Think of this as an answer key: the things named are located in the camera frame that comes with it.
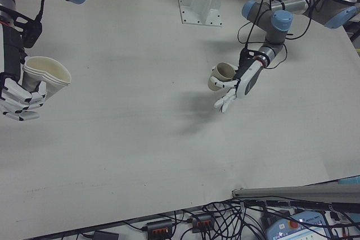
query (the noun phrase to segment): black connector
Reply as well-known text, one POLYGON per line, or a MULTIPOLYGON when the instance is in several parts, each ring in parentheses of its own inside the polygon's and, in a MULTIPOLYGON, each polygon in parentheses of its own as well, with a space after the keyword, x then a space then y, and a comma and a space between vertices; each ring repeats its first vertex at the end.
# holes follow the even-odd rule
POLYGON ((109 232, 102 232, 97 230, 92 235, 93 240, 119 240, 119 234, 117 233, 109 233, 109 232))
POLYGON ((165 219, 146 224, 148 240, 170 239, 173 234, 173 222, 171 219, 165 219))
POLYGON ((201 233, 213 230, 215 220, 209 214, 198 214, 191 216, 192 233, 201 233))

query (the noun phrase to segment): stacked paper cups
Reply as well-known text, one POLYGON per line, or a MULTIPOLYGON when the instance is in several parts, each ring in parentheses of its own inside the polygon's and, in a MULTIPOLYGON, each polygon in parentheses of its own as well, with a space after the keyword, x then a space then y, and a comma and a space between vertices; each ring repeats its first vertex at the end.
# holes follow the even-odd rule
POLYGON ((71 83, 71 74, 66 67, 49 57, 26 57, 22 69, 22 87, 27 91, 33 91, 40 81, 45 81, 46 99, 71 83))

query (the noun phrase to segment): robotic arm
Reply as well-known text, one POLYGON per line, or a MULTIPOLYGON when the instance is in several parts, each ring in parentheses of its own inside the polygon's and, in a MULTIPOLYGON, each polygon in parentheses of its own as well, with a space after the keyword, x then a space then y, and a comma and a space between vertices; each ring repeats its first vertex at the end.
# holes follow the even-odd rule
MULTIPOLYGON (((67 1, 81 4, 85 0, 67 1)), ((16 11, 15 0, 0 0, 0 112, 15 120, 38 118, 36 112, 28 110, 39 108, 45 102, 45 82, 40 82, 31 92, 19 84, 21 64, 26 56, 24 48, 31 48, 39 38, 41 17, 42 11, 32 20, 16 11)))
POLYGON ((246 96, 257 82, 260 72, 268 67, 284 46, 287 32, 293 20, 292 13, 304 14, 323 26, 336 29, 359 13, 357 0, 283 0, 259 4, 248 1, 242 15, 266 32, 265 41, 258 51, 246 47, 240 53, 238 67, 231 81, 210 81, 221 88, 229 88, 227 94, 216 101, 221 112, 237 97, 246 96))

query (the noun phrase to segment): metal frame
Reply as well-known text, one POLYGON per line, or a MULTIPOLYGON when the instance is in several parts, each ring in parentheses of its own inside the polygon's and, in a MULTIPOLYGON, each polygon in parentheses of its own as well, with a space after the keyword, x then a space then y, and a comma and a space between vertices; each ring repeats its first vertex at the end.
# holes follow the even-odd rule
POLYGON ((358 184, 319 184, 304 187, 235 189, 232 195, 236 198, 260 198, 269 196, 267 200, 278 200, 287 197, 293 200, 307 200, 325 203, 357 203, 360 204, 360 185, 358 184))

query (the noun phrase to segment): robot finger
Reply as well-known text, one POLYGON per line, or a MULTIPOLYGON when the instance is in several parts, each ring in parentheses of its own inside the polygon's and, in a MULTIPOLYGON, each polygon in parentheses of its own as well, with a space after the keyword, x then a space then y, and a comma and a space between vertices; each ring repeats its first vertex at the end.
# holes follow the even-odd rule
POLYGON ((5 90, 1 93, 1 99, 4 101, 3 106, 9 112, 20 113, 22 110, 27 110, 29 108, 29 104, 26 102, 21 102, 16 100, 13 95, 9 95, 9 93, 5 90))
POLYGON ((236 87, 238 81, 237 80, 233 80, 233 81, 220 81, 218 78, 211 76, 210 77, 210 81, 216 85, 217 87, 222 87, 222 88, 233 88, 236 87))
POLYGON ((233 64, 230 64, 230 63, 228 63, 233 69, 234 69, 234 71, 236 72, 238 69, 239 69, 239 67, 238 66, 235 66, 235 65, 233 65, 233 64))
POLYGON ((216 101, 216 103, 214 104, 214 107, 215 108, 222 107, 229 99, 231 101, 233 101, 235 98, 236 98, 236 89, 232 88, 226 93, 225 96, 223 96, 222 98, 220 98, 219 100, 216 101))
POLYGON ((224 105, 221 107, 221 112, 222 112, 222 113, 225 113, 226 110, 228 109, 230 103, 233 102, 235 99, 236 99, 236 96, 232 96, 232 97, 230 97, 229 99, 227 99, 227 100, 224 102, 224 105))
POLYGON ((3 114, 11 119, 18 121, 26 121, 39 118, 37 112, 22 112, 21 114, 14 114, 13 112, 3 112, 3 114))
POLYGON ((32 95, 22 88, 17 82, 11 78, 6 78, 4 83, 4 90, 7 91, 10 95, 16 97, 21 102, 30 102, 32 100, 32 95))
POLYGON ((44 103, 46 97, 46 82, 41 81, 35 88, 33 92, 31 92, 32 98, 30 103, 33 102, 41 102, 44 103))

